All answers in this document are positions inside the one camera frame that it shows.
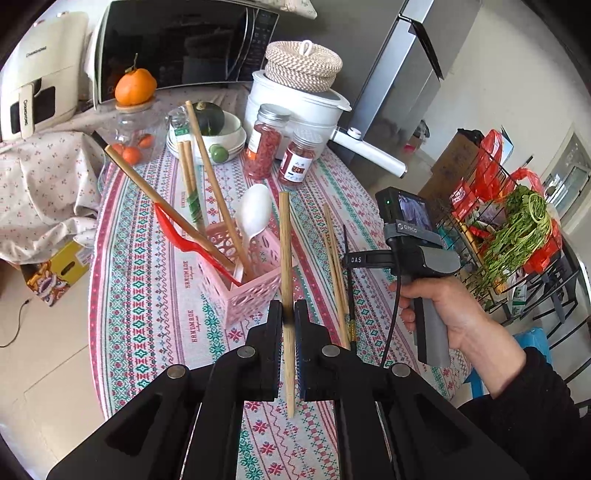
white air fryer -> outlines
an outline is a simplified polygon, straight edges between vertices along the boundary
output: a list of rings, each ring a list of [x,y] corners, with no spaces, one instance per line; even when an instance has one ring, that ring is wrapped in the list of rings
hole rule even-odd
[[[33,24],[12,52],[2,78],[2,140],[28,138],[76,111],[88,15],[63,12]]]
[[[407,166],[399,159],[359,140],[361,133],[358,130],[350,128],[345,131],[337,126],[341,114],[351,111],[349,101],[341,94],[334,90],[322,93],[295,90],[273,82],[265,76],[264,70],[253,73],[252,78],[254,82],[248,96],[243,125],[249,137],[261,104],[273,103],[291,111],[290,121],[287,125],[288,135],[297,126],[312,129],[322,136],[325,143],[332,140],[397,177],[402,177],[406,173]],[[277,158],[283,158],[288,143],[289,139],[284,138],[277,150]]]

lime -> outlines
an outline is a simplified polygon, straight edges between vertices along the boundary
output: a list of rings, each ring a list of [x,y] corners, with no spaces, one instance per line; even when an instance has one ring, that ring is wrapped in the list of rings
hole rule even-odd
[[[209,147],[209,155],[215,163],[224,163],[228,159],[228,151],[220,144]]]

red spatula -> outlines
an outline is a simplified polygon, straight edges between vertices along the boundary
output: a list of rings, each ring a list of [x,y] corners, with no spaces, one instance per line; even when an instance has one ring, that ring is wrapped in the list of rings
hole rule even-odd
[[[230,272],[228,272],[228,270],[226,270],[220,262],[213,258],[201,245],[180,236],[174,225],[170,222],[167,215],[157,203],[154,203],[154,213],[156,214],[156,218],[158,219],[158,223],[160,224],[160,228],[162,229],[164,236],[176,248],[178,248],[181,252],[197,252],[207,261],[207,263],[209,263],[229,281],[234,283],[234,285],[237,287],[242,286],[242,283],[230,275]]]

power cord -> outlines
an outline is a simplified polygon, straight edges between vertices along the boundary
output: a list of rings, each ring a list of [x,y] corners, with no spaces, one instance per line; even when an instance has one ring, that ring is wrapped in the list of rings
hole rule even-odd
[[[8,342],[6,345],[0,345],[0,348],[6,348],[7,346],[11,346],[14,343],[14,341],[17,339],[18,334],[21,331],[21,313],[22,313],[22,309],[30,301],[31,301],[31,299],[26,299],[24,302],[22,302],[21,308],[18,309],[18,327],[17,327],[17,332],[14,334],[14,337],[12,338],[12,340],[10,340],[10,342]]]
[[[386,358],[390,350],[390,343],[392,343],[392,336],[394,334],[394,326],[396,325],[396,317],[398,316],[398,304],[400,303],[400,285],[402,281],[400,279],[400,264],[398,263],[398,255],[393,251],[394,265],[396,266],[396,296],[394,297],[394,311],[392,312],[392,320],[390,321],[390,330],[388,331],[388,338],[386,338],[386,347],[382,354],[382,361],[380,367],[384,368],[386,364]]]

hand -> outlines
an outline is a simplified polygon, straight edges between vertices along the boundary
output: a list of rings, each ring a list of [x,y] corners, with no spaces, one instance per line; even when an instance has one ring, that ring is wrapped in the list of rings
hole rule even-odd
[[[396,283],[389,286],[396,291]],[[452,349],[462,350],[466,336],[483,322],[490,322],[476,299],[456,277],[420,278],[400,289],[400,318],[407,330],[416,330],[414,311],[410,308],[410,299],[422,297],[432,299],[435,308],[447,325],[447,337]]]
[[[389,287],[396,291],[396,284]],[[449,346],[459,349],[472,363],[491,396],[496,398],[521,372],[525,352],[515,339],[482,310],[476,299],[455,277],[420,278],[400,288],[400,316],[407,329],[416,329],[410,299],[432,299],[447,325]]]

